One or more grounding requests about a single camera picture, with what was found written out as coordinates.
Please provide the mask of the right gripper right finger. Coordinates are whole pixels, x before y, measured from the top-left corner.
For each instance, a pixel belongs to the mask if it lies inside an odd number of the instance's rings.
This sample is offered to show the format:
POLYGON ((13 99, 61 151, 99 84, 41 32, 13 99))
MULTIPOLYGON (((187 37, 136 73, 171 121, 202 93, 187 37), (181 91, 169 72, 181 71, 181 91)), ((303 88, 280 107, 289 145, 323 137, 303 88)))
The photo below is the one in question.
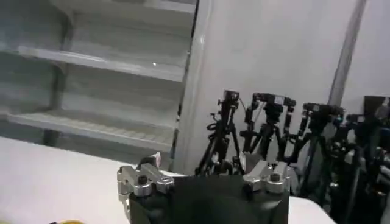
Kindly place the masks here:
POLYGON ((288 165, 277 161, 269 163, 259 160, 254 168, 243 175, 243 181, 250 186, 252 192, 267 191, 272 194, 282 194, 290 191, 288 165))

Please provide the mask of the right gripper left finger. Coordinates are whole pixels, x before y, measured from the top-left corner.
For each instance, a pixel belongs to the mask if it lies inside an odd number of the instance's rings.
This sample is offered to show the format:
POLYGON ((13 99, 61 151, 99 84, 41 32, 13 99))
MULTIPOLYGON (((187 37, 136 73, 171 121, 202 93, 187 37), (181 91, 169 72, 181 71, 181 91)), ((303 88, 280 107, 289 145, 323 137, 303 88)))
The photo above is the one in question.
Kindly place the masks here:
POLYGON ((126 211, 130 210, 130 196, 148 197, 154 192, 168 194, 175 179, 160 170, 161 153, 146 156, 135 166, 121 166, 117 171, 118 199, 126 211))

